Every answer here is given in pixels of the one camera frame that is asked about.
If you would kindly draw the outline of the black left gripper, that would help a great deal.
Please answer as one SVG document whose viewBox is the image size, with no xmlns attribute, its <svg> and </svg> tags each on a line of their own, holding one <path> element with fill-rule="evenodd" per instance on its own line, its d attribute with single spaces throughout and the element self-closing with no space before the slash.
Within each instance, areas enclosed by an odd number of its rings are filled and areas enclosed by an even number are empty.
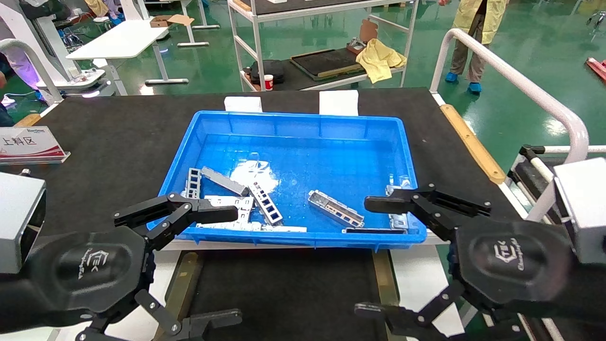
<svg viewBox="0 0 606 341">
<path fill-rule="evenodd" d="M 92 319 L 89 341 L 116 341 L 112 322 L 141 306 L 167 341 L 204 339 L 209 329 L 240 324 L 239 309 L 193 315 L 178 321 L 147 289 L 153 251 L 189 226 L 238 219 L 235 206 L 171 193 L 113 214 L 115 229 L 39 237 L 17 274 L 1 275 L 2 328 L 66 327 Z"/>
</svg>

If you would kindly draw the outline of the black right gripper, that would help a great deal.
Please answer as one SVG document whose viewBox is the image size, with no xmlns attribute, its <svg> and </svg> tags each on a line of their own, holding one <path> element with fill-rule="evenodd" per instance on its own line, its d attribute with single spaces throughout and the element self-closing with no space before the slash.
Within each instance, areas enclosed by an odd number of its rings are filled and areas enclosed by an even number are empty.
<svg viewBox="0 0 606 341">
<path fill-rule="evenodd" d="M 355 304 L 355 315 L 385 322 L 392 335 L 418 341 L 467 341 L 447 336 L 434 321 L 463 296 L 481 312 L 504 317 L 561 318 L 605 324 L 605 266 L 582 263 L 563 227 L 538 222 L 470 220 L 455 223 L 446 211 L 491 216 L 491 203 L 456 196 L 435 184 L 368 196 L 369 212 L 413 214 L 444 242 L 452 242 L 453 282 L 422 309 Z"/>
</svg>

